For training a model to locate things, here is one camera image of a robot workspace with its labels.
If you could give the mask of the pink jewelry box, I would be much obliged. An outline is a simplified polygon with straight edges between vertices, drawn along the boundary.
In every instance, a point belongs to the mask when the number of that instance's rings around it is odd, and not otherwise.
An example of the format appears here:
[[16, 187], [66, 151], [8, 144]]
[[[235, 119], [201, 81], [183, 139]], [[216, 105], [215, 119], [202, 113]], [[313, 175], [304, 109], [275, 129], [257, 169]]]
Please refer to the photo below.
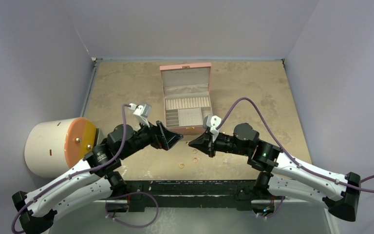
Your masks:
[[212, 64], [160, 66], [164, 93], [165, 126], [183, 135], [200, 135], [212, 114], [210, 76]]

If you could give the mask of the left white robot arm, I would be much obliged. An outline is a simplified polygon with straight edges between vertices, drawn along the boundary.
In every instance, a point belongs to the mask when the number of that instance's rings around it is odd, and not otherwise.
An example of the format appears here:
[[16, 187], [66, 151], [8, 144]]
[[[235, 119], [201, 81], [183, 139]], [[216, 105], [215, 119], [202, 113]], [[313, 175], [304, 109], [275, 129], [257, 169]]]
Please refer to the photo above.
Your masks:
[[18, 221], [21, 234], [41, 234], [53, 225], [56, 215], [110, 196], [121, 199], [128, 191], [125, 180], [116, 171], [121, 161], [148, 146], [168, 151], [182, 138], [182, 134], [167, 129], [160, 121], [154, 125], [141, 124], [137, 131], [127, 124], [116, 126], [64, 174], [35, 191], [13, 194], [18, 213], [12, 232], [18, 233]]

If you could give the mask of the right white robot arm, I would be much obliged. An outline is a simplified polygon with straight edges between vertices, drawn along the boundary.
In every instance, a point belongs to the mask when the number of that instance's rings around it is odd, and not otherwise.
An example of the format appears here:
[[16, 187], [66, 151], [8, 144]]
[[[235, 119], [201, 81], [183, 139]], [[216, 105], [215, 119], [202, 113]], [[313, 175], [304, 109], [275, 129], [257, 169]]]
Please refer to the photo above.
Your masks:
[[328, 209], [344, 221], [356, 220], [360, 192], [350, 188], [360, 185], [360, 176], [346, 175], [320, 169], [300, 159], [289, 158], [284, 151], [259, 138], [259, 132], [248, 123], [234, 128], [233, 135], [209, 130], [188, 145], [209, 157], [217, 152], [246, 156], [247, 164], [259, 171], [254, 185], [259, 198], [286, 196], [309, 201]]

